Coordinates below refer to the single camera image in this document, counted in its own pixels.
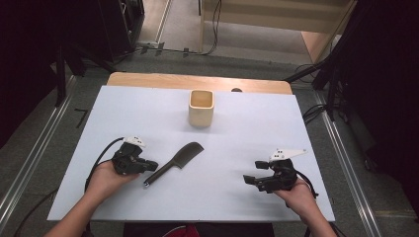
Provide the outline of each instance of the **white tabletop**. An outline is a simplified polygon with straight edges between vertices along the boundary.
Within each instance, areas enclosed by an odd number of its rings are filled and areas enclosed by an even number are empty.
[[[147,145],[140,157],[160,167],[191,141],[205,150],[148,188],[142,183],[151,172],[145,172],[107,199],[93,220],[299,220],[279,197],[243,181],[243,175],[272,176],[272,170],[258,170],[254,162],[268,161],[277,148],[308,151],[293,159],[294,167],[313,183],[326,219],[335,220],[295,96],[216,91],[212,125],[194,128],[188,124],[189,93],[102,87],[47,219],[61,219],[82,197],[95,160],[111,141],[137,135]],[[103,160],[111,159],[121,145],[111,147]]]

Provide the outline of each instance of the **cable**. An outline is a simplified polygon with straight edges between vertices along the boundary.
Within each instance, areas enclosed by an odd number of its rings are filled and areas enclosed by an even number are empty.
[[[314,64],[302,64],[302,65],[298,66],[293,73],[296,73],[302,66],[314,66]],[[303,83],[311,83],[309,81],[304,81],[301,78],[298,78],[298,80],[301,81],[301,82],[303,82]]]
[[[221,4],[222,2],[221,0],[219,0],[215,6],[215,10],[213,11],[213,15],[212,15],[212,30],[213,30],[213,36],[214,36],[212,48],[208,52],[203,53],[202,55],[209,55],[216,50],[216,45],[218,43],[218,23],[219,23],[219,16],[221,15]],[[217,9],[218,9],[218,16],[217,16],[216,25],[215,25],[214,21],[215,21],[215,13]]]
[[[307,178],[307,176],[305,176],[302,172],[295,170],[297,174],[299,174],[303,180],[305,180],[305,182],[310,186],[310,190],[311,190],[311,194],[313,195],[314,199],[316,199],[318,197],[318,193],[315,192],[314,190],[314,186],[311,183],[311,181]]]
[[[303,115],[302,119],[304,120],[304,124],[308,125],[313,120],[315,120],[322,112],[326,111],[326,105],[315,105],[308,109]]]
[[[212,44],[212,48],[208,52],[202,53],[202,52],[188,51],[188,54],[190,54],[190,55],[210,55],[216,50],[216,46],[218,44],[218,23],[219,23],[219,16],[221,14],[221,4],[222,4],[221,0],[218,0],[217,4],[215,6],[215,9],[213,11],[213,15],[212,15],[212,30],[213,30],[213,36],[214,36],[214,41],[213,41],[213,44]],[[144,49],[155,50],[155,51],[169,51],[169,52],[185,53],[185,50],[178,50],[178,49],[138,47],[133,52],[124,54],[122,56],[129,56],[129,55],[135,54],[137,52],[142,52]]]
[[[113,146],[115,143],[117,143],[120,140],[124,140],[123,137],[120,137],[118,139],[115,139],[114,141],[112,141],[103,151],[102,153],[99,155],[98,159],[96,160],[95,164],[92,167],[92,170],[90,171],[89,177],[86,179],[86,184],[84,185],[84,192],[87,191],[87,188],[89,187],[89,183],[90,183],[90,179],[92,179],[93,173],[95,172],[96,167],[98,167],[100,164],[102,164],[103,162],[99,163],[102,159],[102,157],[105,155],[105,153],[109,150],[109,148],[111,148],[111,146]],[[90,222],[88,222],[86,224],[86,230],[85,232],[87,233],[92,233],[91,229],[90,229]]]
[[[34,211],[41,205],[43,204],[48,198],[52,197],[56,192],[58,191],[58,188],[56,188],[55,190],[53,190],[51,193],[47,194],[45,197],[43,197],[43,199],[41,199],[29,212],[28,214],[25,216],[25,218],[22,220],[21,224],[19,225],[18,229],[15,231],[15,234],[13,235],[14,237],[20,237],[21,236],[21,232],[22,229],[26,223],[26,221],[29,219],[29,217],[34,213]]]
[[[117,143],[120,140],[124,140],[123,137],[120,137],[118,139],[115,139],[113,142],[111,142],[103,151],[102,153],[99,155],[98,159],[96,160],[95,164],[92,167],[92,170],[90,171],[89,177],[86,179],[86,184],[84,186],[84,192],[87,191],[87,187],[89,186],[90,183],[90,179],[92,179],[93,173],[95,172],[96,167],[99,166],[99,161],[102,159],[102,157],[105,155],[105,153],[109,150],[109,148],[111,148],[111,146],[113,146],[115,143]]]

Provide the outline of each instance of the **cup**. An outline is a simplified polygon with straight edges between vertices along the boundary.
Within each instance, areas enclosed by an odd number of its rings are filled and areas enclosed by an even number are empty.
[[[192,90],[189,97],[189,124],[192,126],[210,126],[213,116],[213,92]]]

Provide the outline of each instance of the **person's right hand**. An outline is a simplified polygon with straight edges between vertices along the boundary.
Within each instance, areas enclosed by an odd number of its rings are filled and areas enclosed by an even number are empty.
[[[308,184],[300,178],[296,180],[292,190],[274,191],[274,193],[282,198],[304,222],[309,215],[320,212]]]

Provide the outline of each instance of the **metal frame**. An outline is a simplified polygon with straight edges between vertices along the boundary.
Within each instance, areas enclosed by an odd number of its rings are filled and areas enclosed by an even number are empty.
[[[9,188],[8,192],[3,196],[0,203],[0,235],[5,229],[13,210],[15,209],[20,197],[25,190],[25,187],[27,186],[32,174],[34,173],[35,168],[42,158],[43,152],[48,146],[48,143],[52,138],[55,129],[61,121],[62,116],[64,115],[73,96],[75,85],[76,78],[75,76],[71,76],[66,86],[68,96],[65,98],[60,107],[57,107],[53,110],[48,122],[42,130],[41,135],[38,137],[37,142],[32,148],[31,153],[29,154],[24,165],[16,176],[15,181]]]
[[[324,97],[320,95],[318,91],[314,91],[314,96],[318,104],[326,104]],[[322,115],[327,131],[329,132],[333,146],[336,150],[336,154],[339,163],[342,167],[342,171],[345,175],[346,181],[354,199],[355,205],[357,206],[358,213],[360,214],[361,219],[364,223],[366,232],[370,237],[380,237],[382,236],[382,234],[379,231],[375,215],[370,207],[370,203],[367,200],[362,185],[358,180],[357,174],[355,173],[355,170],[352,166],[351,159],[348,153],[346,152],[346,148],[342,142],[338,128],[335,122],[330,119],[329,115],[326,112],[323,112]]]

